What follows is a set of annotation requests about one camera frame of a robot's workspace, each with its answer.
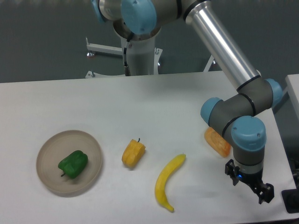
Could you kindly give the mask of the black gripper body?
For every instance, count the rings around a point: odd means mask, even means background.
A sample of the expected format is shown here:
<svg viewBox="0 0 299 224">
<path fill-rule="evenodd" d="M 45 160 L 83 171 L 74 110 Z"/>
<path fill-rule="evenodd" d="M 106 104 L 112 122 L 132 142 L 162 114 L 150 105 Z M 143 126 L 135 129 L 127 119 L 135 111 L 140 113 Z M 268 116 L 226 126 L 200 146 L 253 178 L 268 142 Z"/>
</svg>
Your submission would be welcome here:
<svg viewBox="0 0 299 224">
<path fill-rule="evenodd" d="M 260 183 L 262 183 L 262 176 L 263 176 L 263 170 L 260 170 L 257 173 L 254 174 L 246 174 L 241 171 L 238 172 L 236 175 L 237 180 L 251 186 L 256 187 Z"/>
</svg>

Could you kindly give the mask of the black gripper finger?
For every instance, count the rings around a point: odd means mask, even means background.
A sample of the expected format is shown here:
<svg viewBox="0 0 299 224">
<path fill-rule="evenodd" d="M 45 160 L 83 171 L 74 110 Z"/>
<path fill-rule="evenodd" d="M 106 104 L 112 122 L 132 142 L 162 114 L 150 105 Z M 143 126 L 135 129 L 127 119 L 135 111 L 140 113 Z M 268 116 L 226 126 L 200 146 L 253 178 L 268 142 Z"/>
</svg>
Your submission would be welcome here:
<svg viewBox="0 0 299 224">
<path fill-rule="evenodd" d="M 238 171 L 239 171 L 239 167 L 235 166 L 233 159 L 230 159 L 225 164 L 225 174 L 230 177 L 234 186 L 239 182 Z"/>
<path fill-rule="evenodd" d="M 250 185 L 251 190 L 258 196 L 258 203 L 270 203 L 274 198 L 274 186 L 269 183 L 257 182 Z"/>
</svg>

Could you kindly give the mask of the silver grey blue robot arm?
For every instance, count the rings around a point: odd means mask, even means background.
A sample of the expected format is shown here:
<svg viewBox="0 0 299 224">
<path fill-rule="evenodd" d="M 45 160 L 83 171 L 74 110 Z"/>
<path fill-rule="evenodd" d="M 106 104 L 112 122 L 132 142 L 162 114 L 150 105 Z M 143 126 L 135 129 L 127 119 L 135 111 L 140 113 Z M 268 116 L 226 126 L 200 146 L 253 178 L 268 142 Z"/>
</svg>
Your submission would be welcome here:
<svg viewBox="0 0 299 224">
<path fill-rule="evenodd" d="M 144 41 L 155 37 L 160 28 L 183 19 L 197 32 L 211 55 L 236 88 L 228 99 L 210 98 L 200 111 L 203 120 L 233 147 L 233 159 L 225 174 L 233 184 L 243 182 L 269 203 L 274 188 L 262 181 L 266 129 L 257 115 L 275 106 L 282 89 L 273 79 L 263 79 L 248 62 L 212 11 L 208 0 L 93 0 L 100 22 L 112 21 L 123 38 L 122 58 L 126 76 L 154 74 L 153 47 Z"/>
</svg>

